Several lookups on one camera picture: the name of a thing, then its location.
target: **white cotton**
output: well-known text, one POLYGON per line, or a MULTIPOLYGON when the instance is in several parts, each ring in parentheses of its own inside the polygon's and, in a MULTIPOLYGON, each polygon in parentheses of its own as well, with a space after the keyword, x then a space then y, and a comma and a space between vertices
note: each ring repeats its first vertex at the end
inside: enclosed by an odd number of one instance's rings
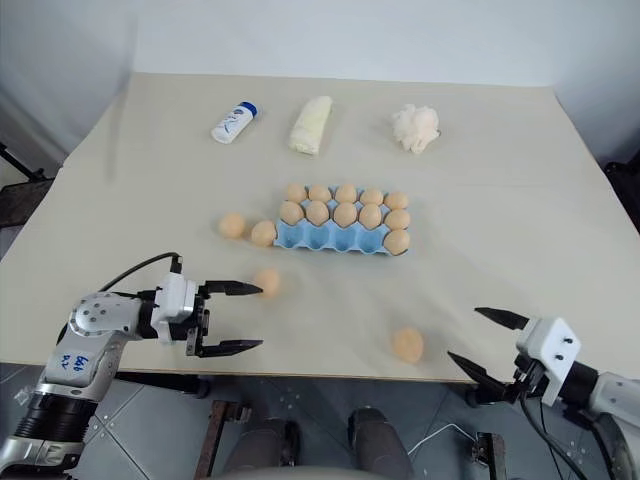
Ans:
POLYGON ((331 97, 326 96, 312 98, 307 102, 291 130, 289 148, 310 155, 318 154, 332 104, 331 97))
POLYGON ((440 136, 438 113, 429 107, 416 108, 405 105, 394 113, 393 136, 402 143, 402 148, 413 153, 422 153, 433 140, 440 136))

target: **cable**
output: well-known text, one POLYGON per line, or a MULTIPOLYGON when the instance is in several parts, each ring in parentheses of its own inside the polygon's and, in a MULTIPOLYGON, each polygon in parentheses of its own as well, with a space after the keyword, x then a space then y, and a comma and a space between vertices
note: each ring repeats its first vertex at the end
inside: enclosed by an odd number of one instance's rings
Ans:
POLYGON ((113 287, 116 283, 118 283, 122 279, 128 277, 132 273, 137 272, 141 268, 144 268, 147 265, 150 265, 150 264, 152 264, 154 262, 157 262, 158 260, 162 260, 163 258, 169 258, 169 257, 171 257, 171 271, 174 272, 174 273, 180 273, 180 270, 182 269, 182 266, 180 264, 180 255, 178 253, 176 253, 176 252, 162 253, 160 255, 156 255, 155 257, 151 257, 151 258, 145 260, 144 262, 140 262, 139 264, 131 267, 126 272, 121 273, 116 278, 114 278, 109 283, 107 283, 104 287, 102 287, 99 291, 100 292, 106 292, 111 287, 113 287))
POLYGON ((453 427, 456 430, 458 430, 461 434, 463 434, 465 437, 467 437, 469 440, 471 440, 472 442, 476 442, 478 439, 477 438, 473 438, 471 435, 469 435, 467 432, 465 432, 464 430, 462 430, 459 426, 457 426, 455 423, 449 423, 447 425, 445 425, 444 427, 442 427, 439 430, 436 430, 435 432, 433 432, 431 435, 428 435, 426 437, 424 437, 422 440, 420 440, 418 443, 415 444, 415 446, 409 450, 407 452, 407 455, 411 455, 413 452, 416 451, 416 449, 422 445, 424 442, 431 440, 433 437, 435 437, 436 435, 438 435, 439 433, 445 431, 447 428, 449 427, 453 427))
MULTIPOLYGON (((544 431, 544 433, 549 435, 549 432, 547 432, 547 424, 544 422, 544 409, 542 408, 542 397, 540 397, 540 402, 538 403, 538 405, 540 405, 540 422, 542 423, 542 430, 544 431)), ((551 449, 550 445, 547 444, 547 447, 549 447, 549 453, 551 454, 551 458, 553 458, 553 463, 556 466, 558 477, 560 477, 560 480, 564 480, 564 477, 562 476, 562 472, 560 471, 560 466, 558 465, 558 460, 556 459, 556 454, 553 453, 553 450, 551 449)))
POLYGON ((569 457, 566 453, 564 453, 564 451, 562 450, 562 447, 558 445, 558 442, 556 442, 556 440, 553 437, 551 437, 548 433, 543 432, 542 429, 540 428, 540 425, 538 425, 536 421, 533 419, 533 417, 531 416, 531 412, 529 411, 529 407, 527 407, 527 396, 524 393, 520 395, 520 406, 522 407, 524 416, 527 417, 527 420, 529 421, 533 429, 536 431, 536 433, 540 435, 540 438, 542 438, 546 442, 546 444, 549 445, 549 448, 553 449, 553 451, 555 451, 560 456, 560 458, 564 460, 564 463, 566 463, 567 465, 569 465, 569 467, 571 467, 571 470, 574 471, 574 473, 577 475, 577 477, 580 480, 588 480, 587 476, 582 472, 582 470, 580 470, 580 467, 578 467, 576 462, 574 462, 571 457, 569 457))

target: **egg tray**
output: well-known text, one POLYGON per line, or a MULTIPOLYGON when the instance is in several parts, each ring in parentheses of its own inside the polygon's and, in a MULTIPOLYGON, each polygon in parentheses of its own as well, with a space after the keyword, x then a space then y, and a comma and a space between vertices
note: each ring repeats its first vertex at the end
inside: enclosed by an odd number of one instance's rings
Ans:
MULTIPOLYGON (((338 186, 330 186, 331 196, 335 195, 338 186)), ((364 191, 362 188, 356 189, 358 198, 364 191)), ((303 200, 300 205, 306 209, 307 205, 311 203, 311 200, 303 200)), ((360 209, 363 205, 356 201, 354 203, 360 215, 360 209)), ((336 252, 349 252, 356 251, 364 254, 382 253, 385 255, 391 255, 391 253, 384 247, 384 237, 391 231, 389 227, 384 224, 384 218, 391 210, 386 205, 380 205, 380 211, 382 212, 382 224, 369 230, 362 224, 356 221, 346 228, 339 226, 333 221, 333 210, 338 206, 333 198, 327 202, 327 208, 329 209, 329 220, 316 227, 309 222, 306 218, 303 218, 295 225, 289 225, 278 219, 276 222, 277 237, 273 241, 273 244, 282 248, 308 248, 310 250, 335 250, 336 252)))

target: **egg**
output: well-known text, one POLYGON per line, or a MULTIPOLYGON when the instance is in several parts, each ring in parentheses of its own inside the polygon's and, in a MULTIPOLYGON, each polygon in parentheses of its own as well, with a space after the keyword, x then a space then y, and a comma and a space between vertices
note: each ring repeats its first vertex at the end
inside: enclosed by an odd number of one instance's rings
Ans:
POLYGON ((280 291, 280 273, 275 268, 261 270, 253 277, 253 284, 262 289, 261 297, 275 297, 280 291))
POLYGON ((218 231, 226 238, 240 238, 245 224, 244 217, 239 213, 227 213, 218 222, 218 231))
POLYGON ((405 327, 393 334, 393 353, 407 363, 418 363, 424 354, 424 339, 415 328, 405 327))
POLYGON ((309 200, 318 200, 327 203, 331 200, 331 192, 323 185, 314 185, 309 190, 309 200))
POLYGON ((299 183, 287 185, 287 200, 294 203, 301 203, 307 199, 307 189, 299 183))
POLYGON ((358 198, 358 192, 353 185, 341 185, 336 190, 336 202, 354 203, 358 198))
POLYGON ((329 220, 329 209, 327 206, 319 201, 313 200, 307 205, 307 220, 313 223, 316 227, 319 227, 324 222, 329 220))
POLYGON ((391 210, 399 210, 409 206, 409 197, 403 192, 393 192, 384 198, 384 204, 391 210))
POLYGON ((358 209, 353 203, 341 203, 333 211, 333 221, 346 228, 356 221, 358 209))
POLYGON ((287 200, 280 206, 280 218, 289 225, 295 225, 304 218, 304 212, 300 205, 287 200))
POLYGON ((251 230, 251 241, 259 247, 268 247, 276 239, 276 226, 271 220, 256 223, 251 230))
POLYGON ((391 230, 402 230, 409 226, 411 215, 406 210, 392 210, 384 218, 384 224, 391 230))
POLYGON ((365 205, 360 209, 358 220, 363 227, 373 230, 380 225, 380 222, 382 221, 382 212, 380 211, 380 207, 372 203, 365 205))
POLYGON ((373 203, 374 205, 382 205, 383 200, 382 192, 377 188, 367 188, 362 195, 360 195, 360 203, 366 205, 373 203))
POLYGON ((384 237, 384 248, 391 255, 400 255, 409 248, 410 237, 406 230, 393 230, 384 237))

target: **table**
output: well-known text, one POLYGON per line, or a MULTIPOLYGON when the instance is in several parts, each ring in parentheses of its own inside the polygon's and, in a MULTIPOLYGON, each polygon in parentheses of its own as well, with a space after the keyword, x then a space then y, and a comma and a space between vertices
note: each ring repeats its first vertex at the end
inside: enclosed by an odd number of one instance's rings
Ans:
MULTIPOLYGON (((209 301, 210 343, 264 344, 199 359, 184 344, 134 342, 122 369, 464 380, 451 350, 507 380, 517 334, 473 312, 491 306, 562 316, 583 341, 580 361, 640 377, 640 239, 551 89, 135 74, 0 264, 0 360, 43 364, 74 302, 168 250, 197 281, 278 268, 276 299, 209 301), (311 158, 286 140, 316 95, 335 108, 311 158), (243 100, 260 115, 233 144, 213 141, 209 130, 243 100), (405 103, 441 117, 442 136, 419 156, 391 136, 405 103), (263 249, 216 233, 232 210, 275 220, 291 181, 407 192, 411 250, 263 249), (391 352, 402 326, 426 336, 417 365, 391 352)), ((119 288, 151 288, 167 268, 119 288)))

